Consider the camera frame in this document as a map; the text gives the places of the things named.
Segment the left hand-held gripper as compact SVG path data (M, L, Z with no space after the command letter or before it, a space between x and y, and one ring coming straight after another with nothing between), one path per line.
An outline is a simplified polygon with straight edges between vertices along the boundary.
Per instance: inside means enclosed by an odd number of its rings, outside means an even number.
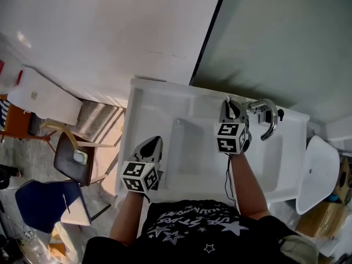
M124 161L121 181L128 191L148 194L157 190L163 171L160 170L163 140L151 137L139 144L133 154Z

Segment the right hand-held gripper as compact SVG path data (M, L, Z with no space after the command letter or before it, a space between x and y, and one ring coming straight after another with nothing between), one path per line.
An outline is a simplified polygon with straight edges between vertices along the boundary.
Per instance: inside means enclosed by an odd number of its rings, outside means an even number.
M219 123L214 124L214 136L219 153L238 155L246 152L252 140L246 109L236 101L230 101L235 118L229 118L228 101L221 106Z

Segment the person's left forearm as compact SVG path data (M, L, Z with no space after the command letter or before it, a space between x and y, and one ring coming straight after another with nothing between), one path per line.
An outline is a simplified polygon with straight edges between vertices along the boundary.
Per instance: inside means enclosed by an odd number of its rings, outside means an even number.
M133 245L137 239L144 197L138 192L128 192L109 237L126 246Z

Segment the chrome faucet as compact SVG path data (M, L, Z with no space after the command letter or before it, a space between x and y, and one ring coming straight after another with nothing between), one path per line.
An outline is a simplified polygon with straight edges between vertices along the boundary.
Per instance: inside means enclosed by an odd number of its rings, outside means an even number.
M268 130L261 135L261 140L265 141L269 139L275 132L278 125L278 111L276 105L270 99L264 98L254 102L247 102L247 110L250 112L258 112L258 110L262 110L265 112L265 109L261 109L262 107L266 107L271 112L271 122L269 124Z

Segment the black white soap dispenser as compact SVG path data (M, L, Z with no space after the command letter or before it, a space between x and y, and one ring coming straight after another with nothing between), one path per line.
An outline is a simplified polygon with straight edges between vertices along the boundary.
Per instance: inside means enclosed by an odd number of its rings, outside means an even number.
M278 120L282 121L284 117L284 111L282 109L278 109ZM272 112L270 110L264 111L258 115L258 123L259 124L264 124L264 125L270 125L271 124L271 116Z

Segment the white ceramic washbasin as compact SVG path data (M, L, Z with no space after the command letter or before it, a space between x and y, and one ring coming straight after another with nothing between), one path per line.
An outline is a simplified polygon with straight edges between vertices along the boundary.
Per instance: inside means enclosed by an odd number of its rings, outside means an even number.
M217 200L229 203L234 185L226 180L227 159L217 150L214 124L226 94L170 82L133 79L119 150L118 175L138 144L163 140L158 190L152 202ZM249 114L252 141L246 158L267 202L298 196L306 151L309 116L285 110L274 134L262 141L267 127Z

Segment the small white dish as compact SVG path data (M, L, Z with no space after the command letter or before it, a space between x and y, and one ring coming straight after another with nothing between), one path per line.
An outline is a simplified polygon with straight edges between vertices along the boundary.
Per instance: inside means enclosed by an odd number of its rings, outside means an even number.
M73 153L73 160L82 165L87 165L88 154L80 149L75 149Z

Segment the brown wooden chair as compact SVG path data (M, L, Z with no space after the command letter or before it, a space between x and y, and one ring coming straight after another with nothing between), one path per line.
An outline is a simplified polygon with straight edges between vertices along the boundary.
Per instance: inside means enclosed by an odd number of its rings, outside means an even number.
M95 153L96 149L111 149L115 147L114 145L99 144L86 140L71 132L66 125L55 121L45 121L40 125L40 128L61 132L57 147L54 148L56 150L54 153L54 168L57 171L68 177L70 180L77 182L81 187L103 181L108 177L108 174L105 173L94 179L92 178ZM82 165L73 160L75 149L80 149L88 154L87 165Z

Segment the person's black star print shirt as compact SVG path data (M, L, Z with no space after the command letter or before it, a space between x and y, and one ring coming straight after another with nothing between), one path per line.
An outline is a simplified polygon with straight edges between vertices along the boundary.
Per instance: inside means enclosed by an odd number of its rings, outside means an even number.
M318 264L318 249L276 217L185 200L151 204L133 245L91 238L82 264Z

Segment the wooden coat rack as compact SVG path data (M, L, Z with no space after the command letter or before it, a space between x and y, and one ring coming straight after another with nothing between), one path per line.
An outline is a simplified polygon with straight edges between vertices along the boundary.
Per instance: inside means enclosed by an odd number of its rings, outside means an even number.
M50 143L51 141L51 136L54 135L56 133L56 131L53 131L47 135L44 136L36 136L36 135L15 135L15 134L11 134L9 132L6 131L0 131L0 142L3 141L4 137L10 137L10 138L15 138L15 139L33 139L33 140L40 140L40 141L44 141L48 144L48 146L51 148L51 150L53 152L56 152L56 150L54 149L54 147L52 146L52 144Z

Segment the navy blue chair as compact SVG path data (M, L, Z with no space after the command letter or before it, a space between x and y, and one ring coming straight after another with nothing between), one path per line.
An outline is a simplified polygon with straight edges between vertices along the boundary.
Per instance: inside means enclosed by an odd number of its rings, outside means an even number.
M70 214L66 210L63 194L65 194ZM59 222L90 226L93 220L111 207L109 204L91 216L81 186L72 180L46 183L30 180L16 191L15 200L24 223L46 234L52 233Z

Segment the orange sofa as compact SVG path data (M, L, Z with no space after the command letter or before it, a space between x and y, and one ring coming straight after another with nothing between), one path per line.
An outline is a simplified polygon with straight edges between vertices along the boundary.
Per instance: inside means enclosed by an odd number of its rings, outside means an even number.
M23 109L10 104L4 131L15 135L27 135L30 121L30 112L26 112Z

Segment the cardboard box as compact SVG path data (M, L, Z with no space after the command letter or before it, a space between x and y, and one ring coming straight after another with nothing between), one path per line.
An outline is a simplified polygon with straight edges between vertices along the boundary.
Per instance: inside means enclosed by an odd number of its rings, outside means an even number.
M349 213L347 205L322 201L301 216L296 231L311 238L334 238Z

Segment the black white striped cushion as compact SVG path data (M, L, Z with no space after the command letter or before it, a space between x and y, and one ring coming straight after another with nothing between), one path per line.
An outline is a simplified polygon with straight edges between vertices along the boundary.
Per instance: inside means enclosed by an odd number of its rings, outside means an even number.
M9 106L10 106L9 102L0 99L0 130L1 131L5 129Z

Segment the water bottle with red label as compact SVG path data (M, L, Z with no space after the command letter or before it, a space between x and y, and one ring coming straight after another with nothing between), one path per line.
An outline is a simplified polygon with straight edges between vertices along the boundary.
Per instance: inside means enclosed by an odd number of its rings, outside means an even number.
M9 90L17 85L22 64L17 59L0 59L0 89Z

